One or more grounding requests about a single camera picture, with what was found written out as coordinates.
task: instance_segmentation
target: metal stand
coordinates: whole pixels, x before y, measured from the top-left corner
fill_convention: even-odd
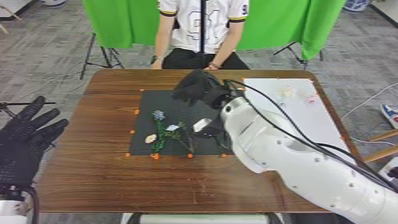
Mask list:
[[[199,43],[199,58],[200,58],[200,67],[206,68],[206,0],[200,0],[200,43]]]
[[[0,103],[0,112],[3,111],[5,112],[5,114],[10,116],[10,117],[16,117],[16,114],[14,114],[14,112],[10,111],[10,109],[8,109],[8,106],[26,106],[26,105],[30,105],[30,103]]]
[[[277,55],[284,50],[289,50],[289,52],[291,52],[291,54],[293,54],[293,56],[295,56],[295,60],[298,61],[298,63],[303,65],[303,70],[307,70],[307,60],[303,60],[300,57],[298,57],[298,55],[296,55],[296,53],[295,53],[295,51],[293,51],[293,48],[291,48],[291,46],[296,44],[298,42],[291,42],[289,44],[287,44],[287,46],[273,53],[273,55]],[[319,50],[319,61],[323,61],[323,51]]]
[[[85,76],[87,65],[94,65],[94,66],[99,66],[103,68],[113,68],[115,66],[120,66],[120,68],[124,69],[124,66],[120,64],[120,60],[119,60],[119,57],[117,57],[119,52],[115,51],[113,48],[106,49],[104,47],[99,47],[106,65],[101,65],[101,64],[96,64],[96,63],[88,62],[94,42],[96,42],[96,34],[92,33],[88,51],[87,51],[85,62],[83,62],[83,69],[81,69],[81,74],[80,74],[80,80],[83,79],[83,76]]]

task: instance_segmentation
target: black pants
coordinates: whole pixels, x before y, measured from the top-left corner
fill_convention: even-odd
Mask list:
[[[204,69],[207,67],[207,63],[213,61],[215,54],[204,54],[202,57],[193,51],[176,48],[165,57],[163,69]],[[231,54],[222,64],[222,69],[248,70],[236,53]]]

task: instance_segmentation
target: person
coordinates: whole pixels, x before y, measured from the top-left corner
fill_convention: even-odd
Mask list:
[[[206,45],[200,43],[200,0],[158,0],[160,26],[152,69],[248,69],[234,49],[241,39],[248,0],[206,0]],[[165,57],[168,46],[174,50]]]
[[[389,105],[382,104],[380,111],[382,111],[385,119],[389,120],[389,124],[392,128],[398,129],[398,110],[392,110]]]
[[[398,167],[394,167],[387,173],[389,177],[398,179]]]

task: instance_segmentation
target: wooden table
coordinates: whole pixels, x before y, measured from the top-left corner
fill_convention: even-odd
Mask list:
[[[325,212],[284,187],[277,173],[254,174],[234,156],[126,157],[140,89],[174,88],[186,70],[103,70],[94,75],[39,183],[42,212]],[[216,71],[220,79],[305,78],[323,99],[353,155],[341,121],[305,71]]]

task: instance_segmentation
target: white panel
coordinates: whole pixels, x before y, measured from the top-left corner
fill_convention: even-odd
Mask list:
[[[382,10],[389,18],[398,22],[398,0],[373,2],[375,7]]]
[[[126,224],[131,214],[122,214]],[[270,224],[264,215],[142,215],[140,224]]]
[[[245,79],[245,84],[268,95],[273,101],[282,103],[282,109],[311,140],[318,143],[327,143],[337,146],[348,151],[339,130],[316,93],[312,81],[309,79],[252,78]],[[257,108],[263,108],[263,110],[280,114],[282,116],[282,113],[266,98],[248,88],[247,98]]]

